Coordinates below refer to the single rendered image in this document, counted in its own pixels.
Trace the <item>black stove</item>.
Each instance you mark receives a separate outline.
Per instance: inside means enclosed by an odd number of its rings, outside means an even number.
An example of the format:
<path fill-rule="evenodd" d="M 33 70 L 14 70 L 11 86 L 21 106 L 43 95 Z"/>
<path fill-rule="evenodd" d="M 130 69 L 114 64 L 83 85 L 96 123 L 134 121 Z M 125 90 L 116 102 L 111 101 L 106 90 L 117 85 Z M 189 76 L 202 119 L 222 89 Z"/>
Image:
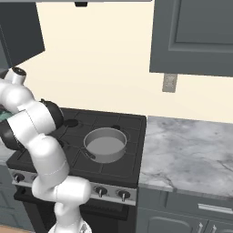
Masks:
<path fill-rule="evenodd" d="M 129 206 L 127 220 L 106 218 L 82 213 L 82 217 L 92 228 L 93 233 L 135 233 L 137 212 L 137 187 L 147 119 L 144 116 L 122 113 L 99 112 L 83 109 L 65 108 L 64 124 L 52 133 L 66 153 L 70 174 L 86 178 L 92 185 L 92 199 L 108 201 Z M 84 138 L 94 129 L 112 127 L 127 137 L 126 153 L 118 161 L 110 164 L 94 162 L 84 153 Z M 29 187 L 36 178 L 31 157 L 27 151 L 16 151 L 8 160 L 7 166 L 18 187 Z M 14 174 L 20 173 L 25 180 L 15 182 Z M 105 187 L 107 194 L 100 197 L 95 187 Z M 122 201 L 118 190 L 130 193 L 130 198 Z M 27 215 L 35 233 L 48 233 L 56 223 L 56 217 L 40 214 L 35 204 L 24 203 Z"/>

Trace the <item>black stove knob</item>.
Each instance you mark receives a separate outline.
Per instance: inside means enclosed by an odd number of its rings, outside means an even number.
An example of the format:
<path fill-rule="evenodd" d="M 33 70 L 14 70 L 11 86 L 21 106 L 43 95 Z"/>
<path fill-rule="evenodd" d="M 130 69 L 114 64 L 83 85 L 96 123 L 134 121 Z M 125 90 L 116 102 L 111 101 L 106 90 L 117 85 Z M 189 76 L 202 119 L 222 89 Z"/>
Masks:
<path fill-rule="evenodd" d="M 117 195 L 121 198 L 122 201 L 125 201 L 127 198 L 130 198 L 130 193 L 125 190 L 118 190 Z"/>
<path fill-rule="evenodd" d="M 25 180 L 25 176 L 22 175 L 22 174 L 20 174 L 20 173 L 14 174 L 14 178 L 15 178 L 15 182 L 16 182 L 16 183 L 19 183 L 19 182 Z"/>
<path fill-rule="evenodd" d="M 94 190 L 100 197 L 107 194 L 107 189 L 105 187 L 95 187 Z"/>

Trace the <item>grey metal pot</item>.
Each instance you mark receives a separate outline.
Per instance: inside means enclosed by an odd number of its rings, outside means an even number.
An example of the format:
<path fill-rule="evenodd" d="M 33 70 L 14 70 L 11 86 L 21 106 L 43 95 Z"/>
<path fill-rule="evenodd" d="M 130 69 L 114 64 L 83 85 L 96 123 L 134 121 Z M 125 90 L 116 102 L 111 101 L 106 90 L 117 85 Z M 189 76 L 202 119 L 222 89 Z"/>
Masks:
<path fill-rule="evenodd" d="M 109 164 L 126 153 L 127 137 L 118 129 L 101 127 L 84 138 L 84 153 L 94 162 Z"/>

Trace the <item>dark grey drawer front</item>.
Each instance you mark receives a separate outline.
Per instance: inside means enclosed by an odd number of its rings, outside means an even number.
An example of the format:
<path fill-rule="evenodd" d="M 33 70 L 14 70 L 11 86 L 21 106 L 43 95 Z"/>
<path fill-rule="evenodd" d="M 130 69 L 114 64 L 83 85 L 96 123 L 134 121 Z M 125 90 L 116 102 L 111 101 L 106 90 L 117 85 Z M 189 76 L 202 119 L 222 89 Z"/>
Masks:
<path fill-rule="evenodd" d="M 198 209 L 198 203 L 233 209 L 233 201 L 203 198 L 187 194 L 149 189 L 145 187 L 140 187 L 138 189 L 137 197 L 138 206 L 140 208 L 148 208 L 153 210 L 159 209 L 168 212 L 192 214 L 201 217 L 219 218 L 233 221 L 233 215 Z"/>

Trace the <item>green object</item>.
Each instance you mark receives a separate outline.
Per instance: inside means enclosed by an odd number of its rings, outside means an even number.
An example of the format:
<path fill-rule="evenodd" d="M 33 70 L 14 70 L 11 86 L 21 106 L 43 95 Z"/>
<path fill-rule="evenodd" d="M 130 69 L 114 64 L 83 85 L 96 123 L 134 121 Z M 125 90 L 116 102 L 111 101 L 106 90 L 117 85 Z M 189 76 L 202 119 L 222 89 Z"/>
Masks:
<path fill-rule="evenodd" d="M 0 110 L 0 122 L 8 119 L 10 116 L 12 115 L 12 113 L 5 111 L 5 110 Z"/>

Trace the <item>dark grey cupboard door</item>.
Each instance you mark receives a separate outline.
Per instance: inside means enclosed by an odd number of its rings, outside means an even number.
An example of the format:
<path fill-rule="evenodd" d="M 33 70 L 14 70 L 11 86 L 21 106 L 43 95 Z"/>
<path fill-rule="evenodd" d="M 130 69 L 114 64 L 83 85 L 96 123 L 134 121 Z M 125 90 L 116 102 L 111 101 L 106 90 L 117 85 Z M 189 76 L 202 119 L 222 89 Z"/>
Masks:
<path fill-rule="evenodd" d="M 206 219 L 139 208 L 136 233 L 198 233 L 199 223 L 203 224 L 204 233 Z"/>
<path fill-rule="evenodd" d="M 210 221 L 209 222 L 209 232 L 211 233 L 213 225 L 217 227 L 216 233 L 233 233 L 233 224 L 219 221 Z"/>

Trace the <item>dark grey base cupboard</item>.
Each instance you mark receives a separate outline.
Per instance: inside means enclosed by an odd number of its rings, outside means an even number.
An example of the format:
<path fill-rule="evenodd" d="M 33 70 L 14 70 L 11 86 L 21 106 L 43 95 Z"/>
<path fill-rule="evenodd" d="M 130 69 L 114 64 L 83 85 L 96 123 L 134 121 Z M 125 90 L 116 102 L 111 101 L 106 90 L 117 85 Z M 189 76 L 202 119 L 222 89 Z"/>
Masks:
<path fill-rule="evenodd" d="M 14 199 L 15 192 L 7 167 L 0 165 L 0 225 L 33 231 L 24 205 Z"/>

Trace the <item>grey wall socket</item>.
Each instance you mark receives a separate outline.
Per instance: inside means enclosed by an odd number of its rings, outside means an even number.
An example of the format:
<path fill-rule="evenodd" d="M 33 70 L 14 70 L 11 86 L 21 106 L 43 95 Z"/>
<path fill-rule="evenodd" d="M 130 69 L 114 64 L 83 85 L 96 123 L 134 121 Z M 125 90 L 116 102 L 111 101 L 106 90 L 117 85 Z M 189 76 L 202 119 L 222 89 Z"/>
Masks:
<path fill-rule="evenodd" d="M 177 74 L 164 74 L 163 78 L 163 92 L 175 93 L 177 86 Z"/>

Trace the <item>dark grey panelled wall cupboard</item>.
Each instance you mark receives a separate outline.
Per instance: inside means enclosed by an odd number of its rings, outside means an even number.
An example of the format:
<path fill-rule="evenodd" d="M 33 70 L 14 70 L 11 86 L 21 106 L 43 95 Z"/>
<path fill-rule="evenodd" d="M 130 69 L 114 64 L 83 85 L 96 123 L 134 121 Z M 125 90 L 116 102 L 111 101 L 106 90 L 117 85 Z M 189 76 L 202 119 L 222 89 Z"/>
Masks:
<path fill-rule="evenodd" d="M 155 0 L 149 71 L 233 76 L 233 0 Z"/>

